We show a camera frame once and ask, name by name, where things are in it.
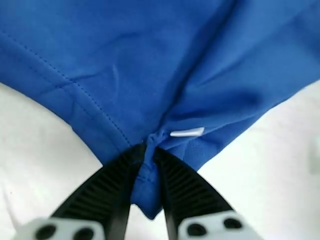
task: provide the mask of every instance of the blue garment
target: blue garment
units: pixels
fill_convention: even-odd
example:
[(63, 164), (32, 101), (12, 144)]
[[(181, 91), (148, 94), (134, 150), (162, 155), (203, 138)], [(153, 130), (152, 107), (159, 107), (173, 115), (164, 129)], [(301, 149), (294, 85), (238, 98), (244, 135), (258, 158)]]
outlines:
[(156, 146), (198, 170), (318, 78), (320, 0), (0, 0), (0, 81), (103, 164), (146, 142), (131, 199), (150, 219)]

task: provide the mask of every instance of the blue shirt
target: blue shirt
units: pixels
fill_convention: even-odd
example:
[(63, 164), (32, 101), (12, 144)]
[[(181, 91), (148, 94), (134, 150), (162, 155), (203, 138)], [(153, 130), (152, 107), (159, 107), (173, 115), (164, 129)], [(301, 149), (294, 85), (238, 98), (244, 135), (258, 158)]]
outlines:
[(319, 0), (0, 0), (0, 81), (103, 164), (146, 142), (131, 200), (150, 219), (156, 146), (198, 170), (318, 78)]

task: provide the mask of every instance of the seam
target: seam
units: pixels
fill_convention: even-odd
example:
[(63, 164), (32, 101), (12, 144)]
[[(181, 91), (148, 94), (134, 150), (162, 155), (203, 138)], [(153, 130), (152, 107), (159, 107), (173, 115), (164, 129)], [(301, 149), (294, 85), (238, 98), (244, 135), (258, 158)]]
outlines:
[[(9, 54), (3, 47), (0, 46), (0, 50), (2, 50), (3, 53), (5, 53), (8, 57), (11, 57), (13, 59), (18, 60), (20, 63), (24, 63), (20, 58), (18, 57), (14, 57), (13, 55)], [(26, 65), (28, 69), (30, 69), (31, 71), (33, 71), (35, 74), (37, 74), (39, 77), (41, 77), (43, 80), (45, 80), (47, 83), (51, 84), (52, 86), (54, 86), (53, 82), (49, 81), (45, 76), (43, 76), (41, 73), (39, 73), (36, 69), (34, 69), (31, 66)], [(95, 122), (95, 119), (90, 115), (90, 113), (79, 103), (75, 100), (75, 98), (73, 98), (73, 96), (64, 88), (60, 88), (62, 91), (64, 91), (69, 97), (71, 97), (71, 99), (73, 99), (73, 102), (76, 103), (89, 117), (91, 120), (93, 120)], [(121, 154), (122, 151), (120, 151), (120, 149), (117, 147), (117, 145), (110, 139), (109, 135), (104, 131), (103, 128), (101, 128), (102, 132), (104, 133), (104, 135), (110, 140), (110, 142), (112, 143), (112, 145), (118, 150), (118, 152)]]
[(111, 124), (116, 127), (116, 129), (120, 132), (120, 134), (122, 135), (122, 137), (125, 139), (125, 141), (127, 142), (127, 144), (129, 144), (129, 146), (131, 146), (128, 138), (125, 136), (125, 134), (122, 132), (122, 130), (115, 124), (115, 122), (103, 111), (103, 109), (99, 106), (99, 104), (93, 99), (93, 97), (86, 91), (84, 90), (83, 87), (80, 86), (80, 84), (78, 84), (75, 81), (72, 81), (71, 79), (69, 79), (65, 74), (63, 74), (62, 72), (60, 72), (56, 67), (54, 67), (53, 65), (51, 65), (49, 62), (47, 62), (47, 60), (43, 59), (40, 55), (38, 55), (38, 53), (34, 52), (33, 50), (31, 50), (30, 48), (28, 48), (26, 45), (22, 44), (20, 41), (18, 41), (16, 38), (14, 38), (13, 36), (11, 36), (9, 33), (7, 33), (6, 31), (0, 29), (0, 31), (2, 32), (2, 34), (4, 34), (5, 36), (7, 36), (7, 38), (11, 39), (12, 41), (14, 41), (16, 44), (20, 45), (21, 47), (23, 47), (26, 51), (30, 52), (31, 54), (33, 54), (34, 56), (36, 56), (39, 60), (41, 60), (43, 63), (45, 63), (47, 66), (49, 66), (52, 70), (54, 70), (57, 74), (59, 74), (61, 77), (63, 77), (65, 80), (67, 80), (70, 83), (74, 83), (76, 84), (80, 90), (87, 95), (87, 97), (93, 102), (93, 104), (99, 108), (99, 110), (102, 112), (102, 114), (111, 122)]
[(137, 180), (141, 180), (141, 181), (143, 181), (143, 182), (147, 182), (147, 183), (153, 184), (153, 185), (156, 184), (155, 181), (152, 181), (152, 180), (150, 180), (149, 178), (146, 178), (146, 177), (143, 177), (143, 176), (140, 176), (140, 175), (138, 175), (138, 176), (136, 177), (136, 179), (137, 179)]

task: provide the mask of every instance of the hole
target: hole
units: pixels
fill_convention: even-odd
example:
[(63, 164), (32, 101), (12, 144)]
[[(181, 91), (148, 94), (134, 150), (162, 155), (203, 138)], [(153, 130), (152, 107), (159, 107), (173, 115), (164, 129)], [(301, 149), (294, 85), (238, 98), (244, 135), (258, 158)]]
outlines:
[(241, 222), (237, 219), (234, 219), (234, 218), (227, 218), (226, 220), (224, 220), (223, 224), (227, 229), (241, 229), (242, 228)]
[(94, 231), (91, 228), (82, 228), (75, 233), (73, 240), (91, 240), (94, 238)]
[(47, 240), (55, 234), (56, 230), (57, 228), (55, 225), (52, 225), (52, 224), (45, 225), (36, 232), (35, 239)]
[(193, 223), (188, 226), (188, 234), (189, 236), (204, 236), (207, 234), (207, 230), (204, 226), (198, 223)]

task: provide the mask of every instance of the white plastic part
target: white plastic part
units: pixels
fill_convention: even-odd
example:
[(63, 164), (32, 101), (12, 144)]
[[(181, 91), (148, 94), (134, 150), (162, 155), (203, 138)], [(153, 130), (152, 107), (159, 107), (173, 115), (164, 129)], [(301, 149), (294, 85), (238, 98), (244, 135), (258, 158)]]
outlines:
[(309, 159), (310, 172), (312, 174), (320, 174), (320, 136), (311, 145)]
[(205, 128), (204, 127), (197, 127), (188, 130), (181, 130), (181, 131), (172, 131), (170, 133), (171, 137), (200, 137), (204, 134)]
[[(242, 227), (226, 228), (227, 219), (237, 220)], [(190, 236), (188, 227), (199, 224), (206, 229), (202, 236)], [(263, 240), (235, 211), (224, 211), (203, 216), (190, 217), (182, 221), (178, 229), (178, 240)]]
[(74, 235), (81, 229), (89, 228), (93, 231), (91, 240), (105, 240), (104, 229), (95, 221), (64, 219), (64, 218), (37, 218), (18, 229), (12, 240), (37, 240), (37, 232), (44, 226), (53, 225), (56, 230), (49, 240), (73, 240)]

